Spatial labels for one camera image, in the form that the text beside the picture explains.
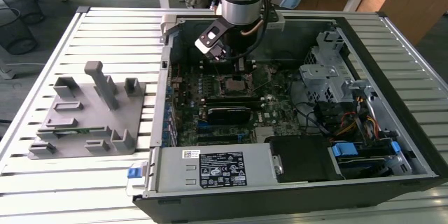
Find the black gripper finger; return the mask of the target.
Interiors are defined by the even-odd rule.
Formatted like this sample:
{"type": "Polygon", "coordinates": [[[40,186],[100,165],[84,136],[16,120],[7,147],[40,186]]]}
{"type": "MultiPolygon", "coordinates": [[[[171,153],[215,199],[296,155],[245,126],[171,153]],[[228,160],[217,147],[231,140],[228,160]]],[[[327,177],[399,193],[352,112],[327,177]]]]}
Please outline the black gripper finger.
{"type": "Polygon", "coordinates": [[[245,77],[252,70],[252,62],[247,61],[245,58],[240,58],[232,61],[232,64],[233,64],[232,80],[235,81],[245,80],[245,77]]]}

